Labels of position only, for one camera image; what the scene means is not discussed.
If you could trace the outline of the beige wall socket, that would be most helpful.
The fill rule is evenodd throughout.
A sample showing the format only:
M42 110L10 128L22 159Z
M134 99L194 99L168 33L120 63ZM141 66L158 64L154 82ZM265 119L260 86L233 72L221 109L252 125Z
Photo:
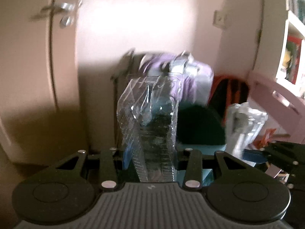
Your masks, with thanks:
M225 29L226 13L220 10L215 10L213 16L213 26Z

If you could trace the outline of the pink bed frame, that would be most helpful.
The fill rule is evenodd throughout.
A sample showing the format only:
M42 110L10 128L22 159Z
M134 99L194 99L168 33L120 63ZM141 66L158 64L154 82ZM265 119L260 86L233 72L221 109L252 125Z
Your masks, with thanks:
M250 97L288 134L288 142L304 143L304 103L292 92L256 72L248 75Z

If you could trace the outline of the purple grey backpack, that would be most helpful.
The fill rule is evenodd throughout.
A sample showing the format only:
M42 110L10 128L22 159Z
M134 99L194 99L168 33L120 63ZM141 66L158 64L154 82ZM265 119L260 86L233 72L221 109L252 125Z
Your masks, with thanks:
M205 106L214 79L212 68L196 61L191 53L147 53L140 62L139 72L150 77L173 76L181 82L179 102L182 106Z

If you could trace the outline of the black orange backpack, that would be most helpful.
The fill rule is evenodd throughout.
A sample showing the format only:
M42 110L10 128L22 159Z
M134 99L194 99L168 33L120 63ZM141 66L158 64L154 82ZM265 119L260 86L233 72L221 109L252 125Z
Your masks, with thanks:
M221 120L226 120L227 108L232 104L247 102L250 88L248 83L235 76L215 76L211 87L208 107Z

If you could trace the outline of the white bookshelf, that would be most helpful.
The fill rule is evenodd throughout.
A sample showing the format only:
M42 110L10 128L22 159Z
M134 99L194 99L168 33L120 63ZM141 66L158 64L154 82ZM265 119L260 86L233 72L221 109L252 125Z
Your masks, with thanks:
M283 56L276 80L295 96L304 97L304 0L285 0Z

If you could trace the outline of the clear plastic packaging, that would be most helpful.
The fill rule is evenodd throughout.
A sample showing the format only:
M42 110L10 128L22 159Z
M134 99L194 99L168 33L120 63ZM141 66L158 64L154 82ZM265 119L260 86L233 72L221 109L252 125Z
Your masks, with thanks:
M126 157L140 182L175 182L176 129L181 81L176 76L131 79L117 119Z

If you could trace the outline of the beige wooden door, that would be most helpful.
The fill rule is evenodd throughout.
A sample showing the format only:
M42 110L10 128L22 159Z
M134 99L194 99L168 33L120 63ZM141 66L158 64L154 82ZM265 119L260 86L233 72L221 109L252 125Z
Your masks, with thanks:
M81 118L76 22L63 14L31 21L51 4L79 0L1 0L1 145L14 163L51 165L86 149Z

